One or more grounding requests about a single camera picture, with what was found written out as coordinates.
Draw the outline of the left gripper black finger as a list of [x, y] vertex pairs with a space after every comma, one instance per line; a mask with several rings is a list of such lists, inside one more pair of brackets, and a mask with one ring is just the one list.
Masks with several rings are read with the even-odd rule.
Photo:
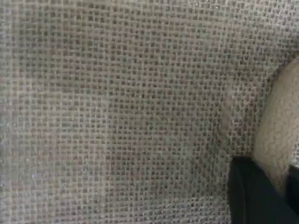
[[233, 224], [297, 224], [299, 209], [292, 209], [262, 169], [249, 157], [230, 163], [228, 204]]
[[293, 165], [289, 168], [286, 183], [286, 198], [292, 209], [299, 208], [299, 168]]

